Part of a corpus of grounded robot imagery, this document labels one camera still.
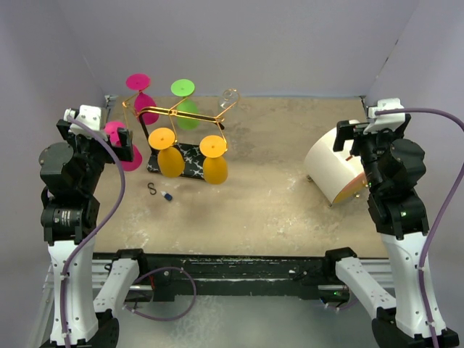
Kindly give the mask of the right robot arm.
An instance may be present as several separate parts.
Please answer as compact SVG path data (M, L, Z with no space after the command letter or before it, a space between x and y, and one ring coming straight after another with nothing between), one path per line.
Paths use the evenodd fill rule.
M426 173L425 152L406 139L410 121L369 130L369 123L338 122L333 150L353 142L368 181L368 212L386 247L394 293L390 294L363 267L350 248L326 252L322 267L329 283L343 282L371 319L379 347L458 347L458 334L447 327L427 269L429 230L426 207L415 191Z

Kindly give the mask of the orange wine glass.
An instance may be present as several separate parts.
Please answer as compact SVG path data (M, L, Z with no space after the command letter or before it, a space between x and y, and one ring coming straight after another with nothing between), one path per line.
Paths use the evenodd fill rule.
M204 155L202 167L205 181L213 185L224 183L228 177L228 166L223 156L227 150L225 140L216 135L206 136L199 148Z
M149 134L149 145L158 151L157 164L161 173L168 178L176 178L185 169L180 151L174 147L175 132L170 128L157 128Z

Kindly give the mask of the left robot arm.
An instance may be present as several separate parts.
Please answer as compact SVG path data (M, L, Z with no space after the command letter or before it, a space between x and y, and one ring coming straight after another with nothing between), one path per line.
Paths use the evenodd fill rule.
M41 193L43 238L54 276L54 323L44 347L116 347L118 316L132 284L149 277L142 249L120 249L97 296L92 289L97 220L94 192L106 164L117 169L133 161L132 133L120 125L111 135L68 116L57 122L63 140L46 147L38 161L45 187Z

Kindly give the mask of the gold wine glass rack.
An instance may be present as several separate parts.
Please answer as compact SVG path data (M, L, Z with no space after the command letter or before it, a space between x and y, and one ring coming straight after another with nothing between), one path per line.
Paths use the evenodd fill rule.
M141 124L150 156L146 169L166 178L192 178L221 184L228 177L224 155L228 151L225 137L225 114L240 101L240 93L230 88L219 98L216 115L202 115L191 100L193 89L184 92L174 88L179 100L171 107L158 107L141 89L122 102L123 113L129 112ZM214 125L217 134L205 136L198 144L187 144L178 138L178 130L193 130L201 123Z

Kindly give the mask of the green wine glass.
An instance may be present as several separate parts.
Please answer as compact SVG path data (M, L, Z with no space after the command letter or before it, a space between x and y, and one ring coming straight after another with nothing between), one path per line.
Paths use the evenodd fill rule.
M171 92L178 97L186 97L176 109L179 112L189 112L197 114L199 112L196 104L190 100L190 96L195 91L195 85L191 80L188 79L179 79L172 83ZM199 121L191 118L178 117L177 118L178 127L189 131L195 129L199 125Z

